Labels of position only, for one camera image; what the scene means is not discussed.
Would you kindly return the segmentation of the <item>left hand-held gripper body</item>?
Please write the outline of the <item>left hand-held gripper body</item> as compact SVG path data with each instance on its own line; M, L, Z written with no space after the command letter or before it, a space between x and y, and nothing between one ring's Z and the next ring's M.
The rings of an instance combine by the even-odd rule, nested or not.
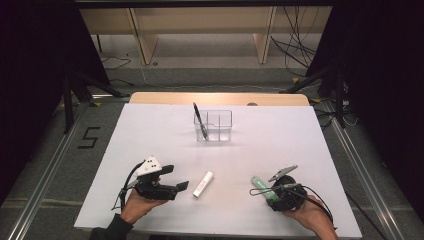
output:
M154 156L149 156L135 171L136 184L134 189L146 198L154 200L174 200L178 190L176 186L161 185L159 178L163 166Z

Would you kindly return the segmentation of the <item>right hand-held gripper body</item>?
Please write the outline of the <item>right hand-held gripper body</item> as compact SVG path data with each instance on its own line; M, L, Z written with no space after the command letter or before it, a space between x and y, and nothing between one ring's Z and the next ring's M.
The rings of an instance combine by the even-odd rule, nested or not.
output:
M299 209L306 199L307 192L303 186L289 176L296 168L297 165L283 168L269 179L269 182L273 182L271 189L278 196L277 200L273 200L278 212Z

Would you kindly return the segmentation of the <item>white cylindrical tube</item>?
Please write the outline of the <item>white cylindrical tube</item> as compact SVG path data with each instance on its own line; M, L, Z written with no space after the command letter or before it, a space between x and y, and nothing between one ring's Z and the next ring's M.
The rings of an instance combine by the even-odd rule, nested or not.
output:
M202 193L204 192L204 190L207 188L207 186L212 182L212 180L214 179L215 174L212 171L208 171L204 177L202 178L202 180L200 181L200 183L198 184L198 186L196 187L196 189L193 191L193 196L195 198L199 198Z

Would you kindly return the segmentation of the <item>green highlighter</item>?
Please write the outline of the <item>green highlighter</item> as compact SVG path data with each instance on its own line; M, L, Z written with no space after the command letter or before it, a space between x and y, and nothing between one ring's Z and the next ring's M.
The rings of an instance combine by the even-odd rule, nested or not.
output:
M266 200L278 199L278 196L275 194L275 192L270 187L268 187L258 176L253 176L251 178L251 183L255 187L257 193L263 195Z

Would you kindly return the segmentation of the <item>black pen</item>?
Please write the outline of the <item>black pen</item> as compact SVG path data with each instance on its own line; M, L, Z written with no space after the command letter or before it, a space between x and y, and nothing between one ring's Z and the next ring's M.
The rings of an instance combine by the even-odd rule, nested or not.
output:
M196 118L197 118L197 120L199 122L200 129L201 129L203 138L207 141L208 140L207 129L206 129L205 125L202 122L199 109L198 109L197 104L195 102L193 102L193 108L194 108L194 112L195 112Z

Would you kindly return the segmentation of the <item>clear plastic desk organizer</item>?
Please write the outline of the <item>clear plastic desk organizer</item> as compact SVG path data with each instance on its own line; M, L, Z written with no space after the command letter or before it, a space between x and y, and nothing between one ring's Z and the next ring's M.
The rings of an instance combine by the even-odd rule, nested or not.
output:
M228 142L231 140L232 111L231 110L200 110L200 116L211 142ZM203 138L199 122L194 114L193 123L196 130L196 140L206 141Z

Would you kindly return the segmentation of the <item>person's right hand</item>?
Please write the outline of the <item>person's right hand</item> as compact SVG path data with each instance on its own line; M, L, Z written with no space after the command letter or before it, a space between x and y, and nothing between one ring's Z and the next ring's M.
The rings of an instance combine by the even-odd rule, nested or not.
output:
M318 234L331 227L331 221L321 209L323 203L315 196L309 195L309 201L305 201L297 210L284 211L283 215L295 219L303 227Z

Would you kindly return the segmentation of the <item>person's left hand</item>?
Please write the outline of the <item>person's left hand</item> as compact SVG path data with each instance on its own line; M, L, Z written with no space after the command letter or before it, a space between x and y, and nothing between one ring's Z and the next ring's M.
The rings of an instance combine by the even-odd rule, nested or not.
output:
M147 215L155 207L167 203L167 200L146 199L140 196L136 190L132 190L120 218L129 224L135 224L143 216Z

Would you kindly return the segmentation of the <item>white table cover sheet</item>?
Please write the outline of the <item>white table cover sheet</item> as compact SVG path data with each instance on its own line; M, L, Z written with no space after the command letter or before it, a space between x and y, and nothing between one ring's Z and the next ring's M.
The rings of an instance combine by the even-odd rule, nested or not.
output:
M339 237L362 234L345 196L312 107L233 106L231 140L196 140L191 105L127 104L75 222L80 229L107 226L114 202L133 167L155 156L174 170L167 185L188 181L175 200L136 223L142 233L225 237L297 238L310 231L250 195L251 178L268 180L297 165L292 177L315 190L329 206ZM204 175L215 176L199 198Z

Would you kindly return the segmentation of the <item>light wooden table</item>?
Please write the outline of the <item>light wooden table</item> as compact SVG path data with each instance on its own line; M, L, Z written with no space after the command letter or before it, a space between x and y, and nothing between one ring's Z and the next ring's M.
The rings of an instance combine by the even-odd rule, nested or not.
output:
M254 102L258 106L308 106L303 94L270 93L190 93L190 92L136 92L130 103L137 104L192 104L242 105Z

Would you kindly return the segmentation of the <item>black metal stand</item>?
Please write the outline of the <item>black metal stand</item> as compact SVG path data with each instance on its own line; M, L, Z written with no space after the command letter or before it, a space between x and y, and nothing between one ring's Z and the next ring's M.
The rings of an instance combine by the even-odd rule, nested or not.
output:
M332 92L335 93L336 97L336 107L335 107L335 117L339 125L344 128L345 123L343 120L343 100L344 100L344 90L343 90L343 74L340 69L340 66L336 63L329 64L323 69L317 71L311 76L307 77L305 80L301 81L298 84L286 89L281 90L283 94L295 94L306 86L314 83L315 81L321 79L321 85L318 90L318 94L321 97L329 96Z
M69 71L65 74L65 77L62 80L63 103L65 109L65 134L71 130L74 123L72 95L75 95L82 103L88 103L93 99L93 95L88 90L88 85L92 85L103 90L113 97L129 97L129 94L119 92L113 89L110 85L102 83L87 74L78 71Z

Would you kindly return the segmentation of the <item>light wooden desk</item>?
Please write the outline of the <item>light wooden desk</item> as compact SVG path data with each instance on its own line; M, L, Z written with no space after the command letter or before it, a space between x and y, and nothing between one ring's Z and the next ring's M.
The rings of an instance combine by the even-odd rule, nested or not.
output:
M267 61L273 34L321 33L330 6L286 7L180 7L82 9L83 20L92 35L131 35L143 65L151 63L161 34L250 34L258 61Z

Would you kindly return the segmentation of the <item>black curtain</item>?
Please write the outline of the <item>black curtain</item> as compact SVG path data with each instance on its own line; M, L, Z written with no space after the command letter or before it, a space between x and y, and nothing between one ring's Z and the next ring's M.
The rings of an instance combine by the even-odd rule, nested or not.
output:
M0 204L36 149L71 71L109 82L75 0L0 0Z
M424 0L334 0L307 73L338 54L361 122L424 222Z

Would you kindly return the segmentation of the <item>black metal bar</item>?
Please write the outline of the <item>black metal bar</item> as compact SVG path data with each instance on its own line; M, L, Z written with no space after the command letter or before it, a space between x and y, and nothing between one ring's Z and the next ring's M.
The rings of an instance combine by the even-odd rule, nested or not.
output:
M79 8L334 6L338 0L73 0Z

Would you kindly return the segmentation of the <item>aluminium floor rail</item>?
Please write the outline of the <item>aluminium floor rail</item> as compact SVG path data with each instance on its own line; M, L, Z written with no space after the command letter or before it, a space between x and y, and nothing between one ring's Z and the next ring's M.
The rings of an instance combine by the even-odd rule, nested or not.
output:
M379 192L377 185L374 183L370 173L366 169L362 158L360 157L347 131L341 127L337 120L333 120L332 127L348 155L348 159L359 178L367 198L373 206L376 216L386 233L387 239L405 240L405 236L395 219L395 215L383 199L382 194Z
M75 136L76 129L84 116L86 108L76 111L74 123L66 133L60 135L60 140L56 146L54 153L48 160L42 175L37 180L36 186L31 191L31 195L24 200L10 199L7 200L7 206L21 209L16 221L8 233L7 240L24 240L25 235L30 228L43 199L53 182L55 175L63 162L64 156L68 151L70 144Z

